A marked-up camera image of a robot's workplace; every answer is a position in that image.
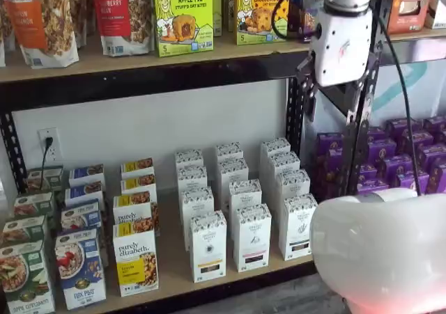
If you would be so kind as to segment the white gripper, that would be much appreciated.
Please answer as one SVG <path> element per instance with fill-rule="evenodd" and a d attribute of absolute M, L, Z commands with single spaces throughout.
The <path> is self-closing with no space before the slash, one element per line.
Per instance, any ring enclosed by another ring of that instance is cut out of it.
<path fill-rule="evenodd" d="M 380 54 L 369 55 L 372 11 L 345 17 L 320 9 L 316 22 L 317 33 L 311 39 L 314 54 L 308 54 L 296 68 L 300 112 L 314 121 L 317 84 L 328 87 L 361 77 L 356 83 L 355 122 L 369 120 L 380 64 Z"/>

